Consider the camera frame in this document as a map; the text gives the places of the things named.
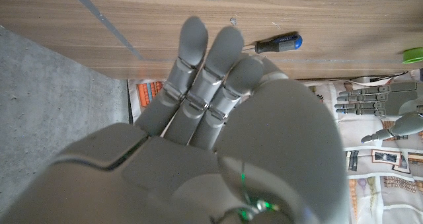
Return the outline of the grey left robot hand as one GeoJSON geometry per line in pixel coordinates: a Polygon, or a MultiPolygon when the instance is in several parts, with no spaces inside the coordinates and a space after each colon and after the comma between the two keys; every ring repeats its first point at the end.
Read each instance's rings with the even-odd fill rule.
{"type": "Polygon", "coordinates": [[[389,128],[362,138],[362,143],[411,135],[422,131],[422,83],[402,81],[342,91],[334,105],[340,114],[394,118],[389,128]]]}

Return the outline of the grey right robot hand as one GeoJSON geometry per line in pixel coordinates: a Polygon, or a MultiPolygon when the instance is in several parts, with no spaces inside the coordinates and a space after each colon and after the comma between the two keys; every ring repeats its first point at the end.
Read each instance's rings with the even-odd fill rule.
{"type": "Polygon", "coordinates": [[[182,26],[159,94],[133,124],[72,143],[2,223],[347,223],[344,152],[319,97],[241,50],[182,26]]]}

